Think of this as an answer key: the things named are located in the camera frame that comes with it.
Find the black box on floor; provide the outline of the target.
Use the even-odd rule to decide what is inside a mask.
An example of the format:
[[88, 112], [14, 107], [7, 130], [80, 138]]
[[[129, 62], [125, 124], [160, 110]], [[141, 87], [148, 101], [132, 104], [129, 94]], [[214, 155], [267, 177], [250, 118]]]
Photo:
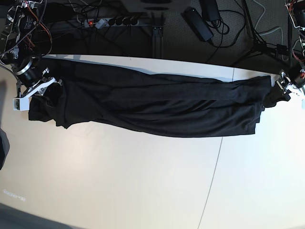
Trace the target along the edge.
[[72, 7], [60, 4], [49, 4], [43, 17], [44, 23], [68, 21], [75, 15]]

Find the dark object at left edge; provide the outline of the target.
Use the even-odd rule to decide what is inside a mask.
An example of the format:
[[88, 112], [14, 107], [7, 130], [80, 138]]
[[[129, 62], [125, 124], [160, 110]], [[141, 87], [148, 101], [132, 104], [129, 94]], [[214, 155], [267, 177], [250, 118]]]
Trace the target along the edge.
[[0, 130], [0, 169], [4, 166], [9, 149], [10, 144], [7, 135], [3, 130]]

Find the aluminium frame post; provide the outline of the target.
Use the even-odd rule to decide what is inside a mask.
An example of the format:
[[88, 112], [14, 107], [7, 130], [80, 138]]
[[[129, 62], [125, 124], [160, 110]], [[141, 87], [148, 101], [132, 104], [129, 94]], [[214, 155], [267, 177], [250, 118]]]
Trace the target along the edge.
[[164, 13], [149, 12], [150, 25], [152, 26], [152, 57], [163, 59], [164, 42], [163, 32], [165, 26]]

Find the black power brick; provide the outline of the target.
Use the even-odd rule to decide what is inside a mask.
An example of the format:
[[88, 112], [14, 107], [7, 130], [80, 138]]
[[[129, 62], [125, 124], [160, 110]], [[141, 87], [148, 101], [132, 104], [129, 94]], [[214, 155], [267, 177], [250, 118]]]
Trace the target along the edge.
[[214, 36], [207, 22], [202, 19], [195, 8], [188, 7], [182, 16], [200, 41], [207, 42]]

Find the black T-shirt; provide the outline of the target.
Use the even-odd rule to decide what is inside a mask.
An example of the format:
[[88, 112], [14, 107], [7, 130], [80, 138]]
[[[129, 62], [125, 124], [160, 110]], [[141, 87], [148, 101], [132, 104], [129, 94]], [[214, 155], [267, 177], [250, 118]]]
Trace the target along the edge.
[[97, 122], [167, 137], [252, 135], [272, 88], [269, 75], [225, 83], [60, 59], [41, 64], [62, 79], [63, 92], [55, 107], [34, 96], [28, 118], [64, 128]]

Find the black tripod stand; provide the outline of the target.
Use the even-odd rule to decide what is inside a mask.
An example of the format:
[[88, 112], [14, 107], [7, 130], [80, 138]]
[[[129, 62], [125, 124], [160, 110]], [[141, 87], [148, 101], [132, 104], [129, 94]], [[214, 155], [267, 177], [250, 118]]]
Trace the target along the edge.
[[231, 66], [232, 67], [236, 66], [243, 60], [250, 58], [251, 54], [257, 53], [257, 55], [266, 55], [266, 56], [270, 57], [271, 59], [280, 63], [283, 67], [289, 67], [288, 63], [282, 61], [282, 59], [280, 59], [278, 57], [279, 55], [284, 55], [284, 56], [288, 56], [288, 59], [290, 60], [289, 52], [286, 50], [278, 49], [277, 47], [274, 47], [274, 48], [268, 47], [266, 41], [263, 40], [261, 35], [259, 35], [259, 33], [255, 30], [255, 28], [253, 26], [251, 15], [250, 15], [250, 12], [248, 9], [248, 5], [245, 0], [242, 0], [242, 5], [244, 8], [245, 16], [247, 18], [246, 21], [248, 22], [248, 25], [250, 26], [250, 32], [251, 32], [251, 36], [252, 36], [253, 45], [252, 45], [252, 48], [246, 54], [244, 54], [242, 57], [237, 59], [234, 63], [231, 64]]

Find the grey power strip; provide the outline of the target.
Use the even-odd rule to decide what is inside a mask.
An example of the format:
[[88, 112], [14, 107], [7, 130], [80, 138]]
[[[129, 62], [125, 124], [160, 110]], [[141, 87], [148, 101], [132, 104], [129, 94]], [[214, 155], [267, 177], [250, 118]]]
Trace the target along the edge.
[[140, 21], [136, 17], [114, 17], [114, 18], [97, 18], [85, 19], [82, 23], [84, 28], [102, 29], [106, 27], [124, 27], [139, 26]]

